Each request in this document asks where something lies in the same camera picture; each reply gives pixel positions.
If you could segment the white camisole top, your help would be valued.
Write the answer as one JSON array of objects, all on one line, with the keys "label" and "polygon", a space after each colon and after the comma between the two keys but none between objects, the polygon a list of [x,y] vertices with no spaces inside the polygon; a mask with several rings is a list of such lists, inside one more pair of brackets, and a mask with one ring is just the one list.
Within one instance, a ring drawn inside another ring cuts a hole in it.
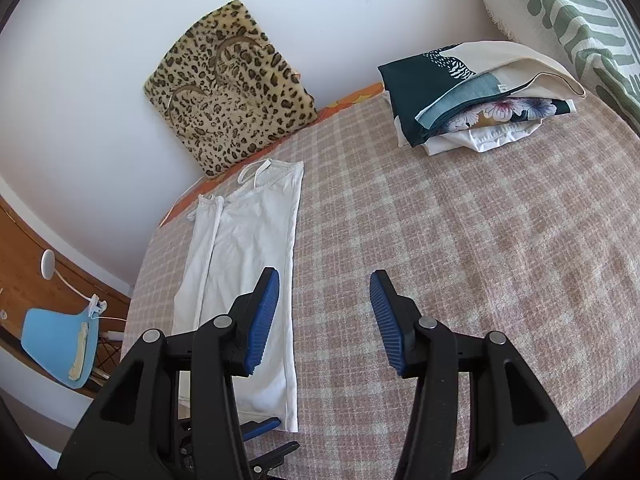
[{"label": "white camisole top", "polygon": [[246,166],[228,196],[198,198],[171,327],[173,334],[197,330],[251,292],[262,270],[276,269],[279,299],[262,360],[233,385],[241,422],[277,417],[287,432],[298,429],[292,288],[303,176],[302,162],[267,158]]}]

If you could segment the folded floral white clothes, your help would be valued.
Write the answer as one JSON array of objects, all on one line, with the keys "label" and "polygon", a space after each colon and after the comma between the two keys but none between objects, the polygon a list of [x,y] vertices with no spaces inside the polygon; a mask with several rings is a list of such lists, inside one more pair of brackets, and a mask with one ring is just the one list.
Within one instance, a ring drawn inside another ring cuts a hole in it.
[{"label": "folded floral white clothes", "polygon": [[492,100],[443,98],[416,116],[419,126],[426,118],[444,122],[434,125],[434,136],[423,144],[427,155],[435,156],[457,148],[484,153],[530,136],[546,118],[574,113],[573,100],[519,98]]}]

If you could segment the blue chair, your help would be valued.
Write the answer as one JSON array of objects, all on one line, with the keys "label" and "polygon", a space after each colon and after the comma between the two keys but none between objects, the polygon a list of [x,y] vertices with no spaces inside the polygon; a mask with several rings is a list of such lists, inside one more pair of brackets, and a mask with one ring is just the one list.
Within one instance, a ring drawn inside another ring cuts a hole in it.
[{"label": "blue chair", "polygon": [[90,308],[77,314],[31,308],[24,318],[21,346],[48,374],[80,389],[93,369],[99,319]]}]

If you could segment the white desk lamp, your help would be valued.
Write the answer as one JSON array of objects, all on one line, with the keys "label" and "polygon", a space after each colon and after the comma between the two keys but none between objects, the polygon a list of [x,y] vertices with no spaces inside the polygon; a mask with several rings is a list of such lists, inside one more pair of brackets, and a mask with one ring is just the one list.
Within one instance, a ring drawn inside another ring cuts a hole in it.
[{"label": "white desk lamp", "polygon": [[55,276],[72,292],[88,302],[90,318],[99,318],[107,309],[107,302],[98,295],[87,296],[70,284],[56,268],[56,255],[52,249],[45,249],[40,259],[40,273],[44,280],[51,281]]}]

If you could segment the pink plaid bed blanket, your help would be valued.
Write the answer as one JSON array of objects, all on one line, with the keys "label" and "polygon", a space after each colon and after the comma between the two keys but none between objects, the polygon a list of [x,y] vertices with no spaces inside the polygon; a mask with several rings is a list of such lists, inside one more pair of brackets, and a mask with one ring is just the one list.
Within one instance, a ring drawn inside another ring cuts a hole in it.
[{"label": "pink plaid bed blanket", "polygon": [[639,140],[596,96],[528,138],[428,156],[384,96],[272,152],[305,168],[288,479],[388,479],[416,385],[388,364],[370,274],[450,330],[501,330],[579,434],[639,380]]}]

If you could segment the leopard print cushion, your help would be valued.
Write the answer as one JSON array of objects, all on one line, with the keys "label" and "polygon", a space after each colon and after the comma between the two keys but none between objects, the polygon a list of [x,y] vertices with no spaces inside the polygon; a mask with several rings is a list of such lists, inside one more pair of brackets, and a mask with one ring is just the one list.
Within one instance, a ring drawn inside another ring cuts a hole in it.
[{"label": "leopard print cushion", "polygon": [[191,25],[143,91],[210,178],[318,117],[302,76],[239,0]]}]

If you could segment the dark teal printed tote bag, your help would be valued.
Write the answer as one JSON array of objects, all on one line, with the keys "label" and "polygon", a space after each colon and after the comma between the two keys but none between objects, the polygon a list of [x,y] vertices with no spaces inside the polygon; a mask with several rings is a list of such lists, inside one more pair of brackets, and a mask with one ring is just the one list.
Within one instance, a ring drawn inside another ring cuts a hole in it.
[{"label": "dark teal printed tote bag", "polygon": [[512,41],[473,41],[402,58],[378,68],[396,130],[414,148],[444,121],[416,116],[443,98],[489,101],[498,96],[578,101],[587,91],[559,62]]}]

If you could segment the green leaf pattern pillow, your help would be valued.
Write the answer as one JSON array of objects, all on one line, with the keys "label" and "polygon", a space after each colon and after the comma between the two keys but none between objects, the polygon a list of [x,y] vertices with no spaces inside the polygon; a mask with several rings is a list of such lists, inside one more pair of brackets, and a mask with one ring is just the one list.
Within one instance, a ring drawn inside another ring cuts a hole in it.
[{"label": "green leaf pattern pillow", "polygon": [[639,129],[639,27],[623,0],[483,0],[500,32],[563,64]]}]

